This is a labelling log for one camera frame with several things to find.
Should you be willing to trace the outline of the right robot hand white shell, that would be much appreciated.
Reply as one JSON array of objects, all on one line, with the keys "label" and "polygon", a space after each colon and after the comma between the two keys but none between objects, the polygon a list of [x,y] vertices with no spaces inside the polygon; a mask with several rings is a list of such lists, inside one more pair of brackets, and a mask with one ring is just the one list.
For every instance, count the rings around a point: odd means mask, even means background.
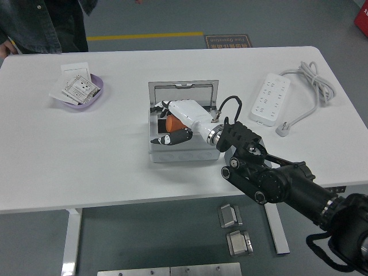
[{"label": "right robot hand white shell", "polygon": [[183,128],[174,131],[167,127],[168,134],[154,138],[152,144],[176,145],[189,141],[194,133],[199,133],[205,142],[216,145],[223,131],[223,125],[215,122],[212,115],[198,102],[192,99],[179,101],[162,101],[154,106],[154,111],[160,111],[164,117],[167,113],[174,116]]}]

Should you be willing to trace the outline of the person's hand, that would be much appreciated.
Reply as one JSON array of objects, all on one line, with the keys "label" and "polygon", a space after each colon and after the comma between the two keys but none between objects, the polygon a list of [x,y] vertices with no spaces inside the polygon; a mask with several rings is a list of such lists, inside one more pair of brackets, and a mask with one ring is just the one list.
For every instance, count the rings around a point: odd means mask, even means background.
[{"label": "person's hand", "polygon": [[0,57],[2,59],[5,59],[13,52],[17,52],[17,50],[10,40],[6,40],[0,45]]}]

